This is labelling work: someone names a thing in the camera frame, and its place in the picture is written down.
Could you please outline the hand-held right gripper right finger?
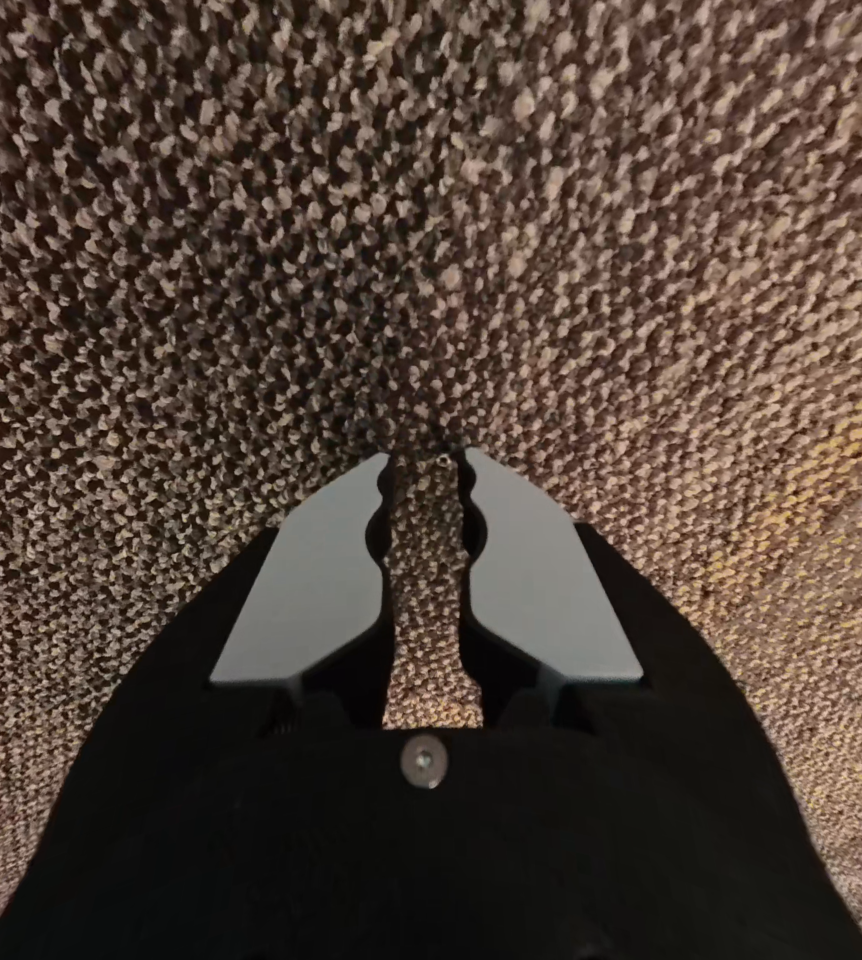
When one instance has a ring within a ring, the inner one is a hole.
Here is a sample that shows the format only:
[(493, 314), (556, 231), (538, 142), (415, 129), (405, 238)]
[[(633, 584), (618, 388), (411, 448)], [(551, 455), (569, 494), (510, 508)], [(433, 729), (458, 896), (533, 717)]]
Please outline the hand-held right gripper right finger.
[(568, 511), (479, 448), (457, 455), (461, 665), (483, 723), (555, 718), (583, 687), (638, 686), (643, 667)]

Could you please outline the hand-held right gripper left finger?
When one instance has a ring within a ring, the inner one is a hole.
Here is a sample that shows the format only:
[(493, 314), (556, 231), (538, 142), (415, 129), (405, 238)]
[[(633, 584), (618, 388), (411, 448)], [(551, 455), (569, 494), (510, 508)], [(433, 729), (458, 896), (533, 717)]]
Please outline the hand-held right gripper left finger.
[(297, 506), (277, 530), (209, 677), (267, 688), (299, 710), (327, 695), (382, 726), (395, 656), (386, 556), (393, 458), (379, 452)]

